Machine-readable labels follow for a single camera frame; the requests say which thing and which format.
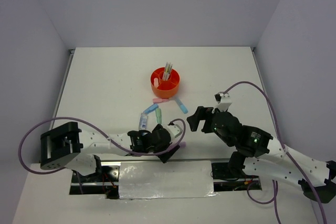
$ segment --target cable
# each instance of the cable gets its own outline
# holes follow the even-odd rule
[[[80,193],[81,194],[84,194],[83,192],[83,187],[82,187],[82,182],[80,181],[80,175],[79,175],[79,172],[76,172],[77,174],[77,179],[78,179],[78,184],[79,184],[79,190],[80,190]]]
[[[117,186],[109,179],[109,177],[106,175],[106,173],[104,173],[106,179],[112,184],[113,188],[116,188]]]
[[[183,132],[182,132],[182,135],[180,136],[180,139],[175,143],[175,144],[172,144],[170,145],[166,150],[162,151],[162,152],[157,152],[157,153],[141,153],[141,152],[134,152],[134,151],[131,151],[129,149],[126,149],[124,147],[122,147],[121,145],[119,145],[117,142],[115,142],[113,139],[111,139],[108,134],[106,134],[104,131],[102,131],[101,129],[99,129],[98,127],[94,126],[93,124],[85,121],[85,120],[82,120],[82,119],[79,119],[79,118],[72,118],[72,117],[69,117],[69,116],[60,116],[60,117],[57,117],[57,118],[51,118],[51,119],[47,119],[47,120],[44,120],[38,124],[36,124],[34,127],[32,127],[29,131],[27,131],[27,133],[23,136],[23,138],[21,139],[20,141],[20,144],[19,144],[19,148],[18,148],[18,158],[19,158],[19,162],[20,164],[22,165],[22,167],[24,169],[26,169],[27,171],[33,173],[33,174],[37,174],[37,175],[46,175],[46,174],[52,174],[52,173],[55,173],[55,172],[58,172],[63,168],[60,168],[60,169],[56,169],[56,170],[52,170],[52,171],[49,171],[49,172],[38,172],[36,170],[32,170],[30,169],[26,164],[25,162],[23,161],[22,159],[22,146],[23,146],[23,143],[25,142],[27,136],[33,131],[35,130],[36,128],[38,128],[39,126],[45,124],[45,123],[48,123],[48,122],[52,122],[52,121],[56,121],[56,120],[72,120],[72,121],[77,121],[77,122],[80,122],[80,123],[83,123],[83,124],[86,124],[88,126],[90,126],[91,128],[95,129],[97,132],[99,132],[100,134],[102,134],[107,140],[109,140],[112,144],[114,144],[117,148],[127,152],[127,153],[130,153],[130,154],[133,154],[133,155],[137,155],[137,156],[159,156],[159,155],[162,155],[162,154],[165,154],[167,152],[169,152],[171,149],[173,149],[174,147],[178,146],[179,143],[182,141],[184,135],[185,135],[185,131],[186,131],[186,125],[185,125],[185,122],[183,119],[181,118],[177,118],[177,119],[174,119],[173,121],[171,121],[170,123],[174,123],[174,122],[177,122],[177,121],[180,121],[182,124],[183,124]]]
[[[106,194],[105,188],[104,188],[104,174],[101,175],[102,176],[102,181],[103,181],[103,192],[104,194]]]
[[[237,82],[235,84],[233,84],[231,87],[229,87],[227,90],[224,91],[224,93],[227,93],[228,91],[230,91],[232,88],[234,88],[235,86],[238,86],[240,84],[249,84],[253,87],[255,87],[257,90],[260,91],[260,93],[262,93],[262,95],[265,97],[266,101],[267,101],[267,104],[269,106],[269,108],[271,109],[271,112],[272,112],[272,115],[273,115],[273,119],[274,119],[274,125],[275,125],[275,128],[276,128],[276,133],[277,133],[277,136],[278,136],[278,140],[281,144],[281,147],[283,149],[285,149],[285,143],[283,142],[282,140],[282,137],[281,137],[281,134],[280,134],[280,129],[279,129],[279,124],[278,124],[278,119],[277,119],[277,116],[275,114],[275,111],[274,111],[274,108],[273,108],[273,105],[271,103],[271,101],[269,100],[269,98],[267,97],[267,95],[265,94],[265,92],[260,88],[258,87],[257,85],[255,85],[254,83],[252,82],[249,82],[249,81],[240,81],[240,82]],[[312,182],[310,181],[310,179],[308,178],[307,174],[303,171],[303,169],[300,167],[300,165],[295,161],[295,159],[292,157],[292,155],[287,152],[287,155],[288,157],[292,160],[292,162],[295,164],[295,166],[297,167],[297,169],[300,171],[300,173],[304,176],[304,178],[306,179],[308,185],[310,186],[310,189],[312,190],[314,196],[315,196],[315,199],[319,205],[319,208],[320,208],[320,211],[321,211],[321,214],[322,214],[322,219],[323,219],[323,224],[327,224],[327,217],[326,217],[326,213],[324,212],[324,208],[323,208],[323,205],[322,205],[322,202],[320,200],[320,197],[319,195],[317,194]]]
[[[253,199],[253,198],[252,198],[252,196],[251,196],[251,194],[250,194],[250,187],[251,187],[252,185],[258,183],[258,181],[254,181],[254,182],[251,182],[250,184],[248,184],[247,189],[246,189],[248,197],[249,197],[252,201],[254,201],[255,203],[258,203],[258,204],[267,205],[267,204],[272,203],[272,202],[275,200],[275,197],[278,195],[278,182],[275,182],[274,180],[272,180],[272,182],[273,182],[273,188],[274,188],[274,192],[275,192],[275,194],[274,194],[274,197],[273,197],[272,199],[270,199],[269,201],[262,202],[262,201],[259,201],[259,200],[256,200],[256,199]]]
[[[277,217],[277,221],[279,224],[281,224],[281,221],[280,221],[280,217],[279,217],[279,213],[278,213],[278,204],[277,204],[277,195],[278,195],[278,182],[277,181],[274,181],[272,180],[273,182],[273,189],[274,189],[274,212],[275,212],[275,217]]]

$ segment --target purple cable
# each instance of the purple cable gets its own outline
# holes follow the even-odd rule
[[[254,201],[255,203],[258,203],[258,204],[267,205],[267,204],[272,203],[272,202],[275,200],[275,198],[277,197],[277,195],[278,195],[278,182],[272,180],[272,182],[273,182],[273,188],[274,188],[274,193],[275,193],[275,194],[274,194],[274,197],[273,197],[272,199],[270,199],[269,201],[266,201],[266,202],[262,202],[262,201],[253,199],[252,196],[251,196],[251,194],[250,194],[250,187],[251,187],[253,184],[256,184],[257,182],[258,182],[258,181],[253,181],[252,183],[248,184],[248,186],[247,186],[247,190],[246,190],[246,191],[247,191],[247,195],[248,195],[248,197],[249,197],[252,201]]]
[[[230,91],[232,88],[234,88],[235,86],[237,85],[240,85],[240,84],[249,84],[253,87],[255,87],[257,90],[260,91],[260,93],[262,93],[262,95],[265,97],[266,101],[267,101],[267,104],[268,106],[270,107],[271,109],[271,112],[272,112],[272,115],[273,115],[273,119],[274,119],[274,125],[275,125],[275,128],[276,128],[276,133],[277,133],[277,136],[278,136],[278,140],[282,146],[283,149],[285,149],[285,143],[283,142],[282,138],[281,138],[281,134],[280,134],[280,129],[279,129],[279,124],[278,124],[278,119],[277,119],[277,116],[275,114],[275,111],[274,111],[274,108],[273,108],[273,105],[271,103],[271,101],[269,100],[269,98],[267,97],[267,95],[265,94],[265,92],[260,88],[258,87],[257,85],[255,85],[254,83],[252,82],[249,82],[249,81],[240,81],[240,82],[237,82],[235,84],[233,84],[231,87],[229,87],[227,90],[224,91],[224,93],[227,93],[228,91]],[[288,157],[292,160],[292,162],[295,164],[295,166],[297,167],[297,169],[300,171],[300,173],[304,176],[304,178],[306,179],[308,185],[310,186],[310,189],[312,190],[315,198],[316,198],[316,201],[319,205],[319,208],[321,210],[321,214],[322,214],[322,219],[323,219],[323,224],[327,224],[327,217],[326,217],[326,213],[324,212],[324,208],[323,208],[323,205],[322,205],[322,202],[320,200],[320,197],[319,195],[317,194],[315,188],[314,188],[314,185],[312,184],[312,182],[310,181],[310,179],[308,178],[307,174],[302,170],[302,168],[300,167],[300,165],[295,161],[295,159],[292,157],[292,155],[290,155],[289,152],[287,152],[287,155]],[[277,205],[276,205],[276,199],[273,200],[274,201],[274,209],[276,211],[276,216],[277,216],[277,220],[278,222],[280,223],[280,219],[279,219],[279,216],[278,216],[278,210],[277,210]]]
[[[278,182],[277,181],[274,181],[272,180],[273,182],[273,189],[274,189],[274,196],[273,196],[273,199],[274,199],[274,211],[275,211],[275,217],[277,217],[277,221],[279,224],[281,224],[281,221],[280,221],[280,217],[279,217],[279,213],[278,213],[278,204],[277,204],[277,195],[278,195]]]
[[[36,124],[34,127],[32,127],[29,131],[27,131],[27,133],[23,136],[23,138],[21,139],[20,141],[20,144],[19,144],[19,148],[18,148],[18,157],[19,157],[19,162],[21,163],[22,167],[24,169],[26,169],[27,171],[33,173],[33,174],[37,174],[37,175],[46,175],[46,174],[52,174],[52,173],[55,173],[55,172],[58,172],[63,168],[60,168],[60,169],[56,169],[56,170],[52,170],[50,172],[38,172],[36,170],[32,170],[30,169],[26,164],[25,162],[23,161],[22,159],[22,146],[23,146],[23,143],[24,141],[26,140],[27,136],[34,130],[36,129],[37,127],[45,124],[45,123],[48,123],[48,122],[52,122],[52,121],[56,121],[56,120],[71,120],[71,121],[77,121],[77,122],[80,122],[80,123],[83,123],[83,124],[86,124],[88,126],[90,126],[91,128],[95,129],[97,132],[99,132],[100,134],[102,134],[106,139],[108,139],[112,144],[114,144],[116,147],[118,147],[119,149],[122,149],[123,151],[127,152],[127,153],[130,153],[130,154],[133,154],[133,155],[137,155],[137,156],[158,156],[158,155],[162,155],[166,152],[169,152],[171,149],[173,149],[174,147],[176,147],[183,139],[184,135],[185,135],[185,131],[186,131],[186,125],[185,125],[185,122],[183,119],[180,119],[180,118],[177,118],[177,119],[174,119],[173,121],[171,121],[171,123],[174,123],[174,122],[177,122],[177,121],[180,121],[182,122],[183,124],[183,132],[182,132],[182,135],[180,136],[180,139],[175,143],[175,144],[172,144],[171,146],[169,146],[166,150],[162,151],[162,152],[157,152],[157,153],[141,153],[141,152],[134,152],[134,151],[131,151],[129,149],[126,149],[124,147],[122,147],[121,145],[119,145],[117,142],[115,142],[113,139],[111,139],[108,134],[106,134],[104,131],[102,131],[101,129],[99,129],[98,127],[94,126],[93,124],[85,121],[85,120],[82,120],[82,119],[79,119],[79,118],[72,118],[72,117],[69,117],[69,116],[60,116],[60,117],[57,117],[57,118],[51,118],[51,119],[47,119],[47,120],[44,120],[38,124]]]

